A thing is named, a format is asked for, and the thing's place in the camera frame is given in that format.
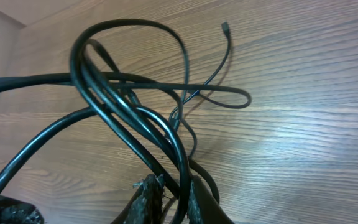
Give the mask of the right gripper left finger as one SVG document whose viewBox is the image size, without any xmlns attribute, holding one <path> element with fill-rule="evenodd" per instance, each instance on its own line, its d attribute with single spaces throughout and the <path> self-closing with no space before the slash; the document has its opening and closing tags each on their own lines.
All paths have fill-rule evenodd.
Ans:
<svg viewBox="0 0 358 224">
<path fill-rule="evenodd" d="M 161 224 L 163 175 L 148 175 L 111 224 Z"/>
</svg>

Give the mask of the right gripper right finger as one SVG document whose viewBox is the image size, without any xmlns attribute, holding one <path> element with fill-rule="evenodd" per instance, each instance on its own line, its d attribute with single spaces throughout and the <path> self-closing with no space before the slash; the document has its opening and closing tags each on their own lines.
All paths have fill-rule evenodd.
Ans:
<svg viewBox="0 0 358 224">
<path fill-rule="evenodd" d="M 191 180 L 188 218 L 189 224 L 234 224 L 198 176 Z"/>
</svg>

